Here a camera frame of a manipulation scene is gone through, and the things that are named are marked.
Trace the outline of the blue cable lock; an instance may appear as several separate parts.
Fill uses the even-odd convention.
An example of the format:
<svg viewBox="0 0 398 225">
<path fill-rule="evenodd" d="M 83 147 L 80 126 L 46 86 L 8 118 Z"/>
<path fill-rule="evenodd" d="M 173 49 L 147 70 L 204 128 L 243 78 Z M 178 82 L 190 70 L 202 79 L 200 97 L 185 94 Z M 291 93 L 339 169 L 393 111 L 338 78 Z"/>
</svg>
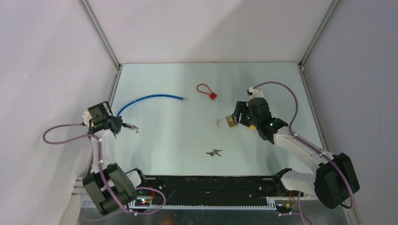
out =
<svg viewBox="0 0 398 225">
<path fill-rule="evenodd" d="M 177 99 L 177 100 L 181 100 L 181 101 L 189 101 L 188 98 L 186 97 L 180 97 L 180 96 L 175 96 L 175 95 L 170 95 L 170 94 L 153 94 L 153 95 L 148 95 L 148 96 L 144 96 L 144 97 L 140 97 L 138 99 L 135 99 L 129 103 L 127 103 L 126 105 L 124 105 L 117 113 L 117 117 L 121 117 L 121 114 L 124 110 L 126 110 L 128 107 L 132 106 L 135 103 L 138 103 L 140 101 L 146 100 L 146 99 L 151 99 L 151 98 L 173 98 L 173 99 Z M 134 128 L 139 128 L 133 124 L 131 124 L 131 129 L 130 130 L 134 130 Z"/>
</svg>

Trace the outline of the brass padlock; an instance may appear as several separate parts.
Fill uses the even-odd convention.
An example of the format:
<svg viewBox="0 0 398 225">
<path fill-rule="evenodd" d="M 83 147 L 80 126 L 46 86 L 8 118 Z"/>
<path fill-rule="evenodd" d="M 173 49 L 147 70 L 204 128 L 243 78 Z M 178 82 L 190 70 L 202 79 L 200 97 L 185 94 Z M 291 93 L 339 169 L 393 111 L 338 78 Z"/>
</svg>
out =
<svg viewBox="0 0 398 225">
<path fill-rule="evenodd" d="M 231 115 L 226 116 L 225 119 L 230 128 L 237 125 L 237 123 L 234 121 L 234 118 Z"/>
</svg>

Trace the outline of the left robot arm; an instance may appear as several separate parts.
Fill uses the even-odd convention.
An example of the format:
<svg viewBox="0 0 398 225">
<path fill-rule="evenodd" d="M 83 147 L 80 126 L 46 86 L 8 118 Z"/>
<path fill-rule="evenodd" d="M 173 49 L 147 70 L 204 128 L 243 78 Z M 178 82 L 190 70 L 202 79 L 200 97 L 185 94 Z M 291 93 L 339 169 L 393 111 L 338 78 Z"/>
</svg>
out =
<svg viewBox="0 0 398 225">
<path fill-rule="evenodd" d="M 90 173 L 83 178 L 83 187 L 101 215 L 108 215 L 138 195 L 148 191 L 148 182 L 138 168 L 124 172 L 117 164 L 115 141 L 122 127 L 134 130 L 121 116 L 114 116 L 109 102 L 91 106 L 83 113 L 83 125 L 93 144 Z"/>
</svg>

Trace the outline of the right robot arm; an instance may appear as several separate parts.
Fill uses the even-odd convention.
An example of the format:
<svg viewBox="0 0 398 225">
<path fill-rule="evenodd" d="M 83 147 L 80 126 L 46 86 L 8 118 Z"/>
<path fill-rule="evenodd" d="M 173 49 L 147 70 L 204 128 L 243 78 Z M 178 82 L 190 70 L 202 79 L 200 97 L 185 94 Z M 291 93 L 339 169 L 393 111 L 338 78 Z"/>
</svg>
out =
<svg viewBox="0 0 398 225">
<path fill-rule="evenodd" d="M 264 98 L 237 101 L 232 115 L 226 119 L 230 127 L 240 124 L 255 129 L 262 140 L 292 153 L 311 170 L 311 173 L 299 173 L 285 168 L 278 172 L 279 179 L 273 183 L 277 195 L 301 191 L 334 209 L 359 191 L 360 184 L 349 156 L 325 152 L 294 133 L 288 123 L 272 116 Z"/>
</svg>

